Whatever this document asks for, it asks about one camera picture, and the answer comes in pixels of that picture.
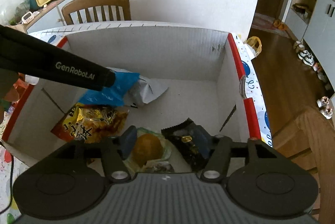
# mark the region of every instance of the gray ribbed panel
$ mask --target gray ribbed panel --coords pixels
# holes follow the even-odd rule
[[[304,215],[269,220],[238,208],[218,184],[201,182],[195,174],[138,174],[130,183],[111,187],[105,199],[89,212],[67,220],[47,221],[22,216],[19,224],[300,224],[317,223]]]

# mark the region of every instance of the orange plastic wrapper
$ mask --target orange plastic wrapper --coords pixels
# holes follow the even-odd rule
[[[98,143],[103,137],[120,134],[127,116],[125,109],[77,103],[51,132],[66,142],[82,138],[85,143]]]

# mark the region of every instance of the black snack package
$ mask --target black snack package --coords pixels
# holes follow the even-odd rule
[[[200,171],[206,166],[214,151],[213,137],[202,126],[187,118],[183,123],[161,132],[179,150],[192,171]]]

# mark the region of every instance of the yellow plastic bag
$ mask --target yellow plastic bag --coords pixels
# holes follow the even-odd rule
[[[257,36],[251,36],[248,38],[246,42],[249,46],[252,47],[253,50],[256,52],[256,57],[261,53],[262,51],[262,43],[261,40]]]

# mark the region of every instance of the metal screw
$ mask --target metal screw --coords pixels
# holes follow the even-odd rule
[[[220,177],[220,173],[215,170],[207,170],[204,172],[204,177],[206,179],[217,179]]]
[[[112,173],[112,177],[114,179],[125,179],[126,177],[128,177],[128,173],[125,171],[114,171]]]

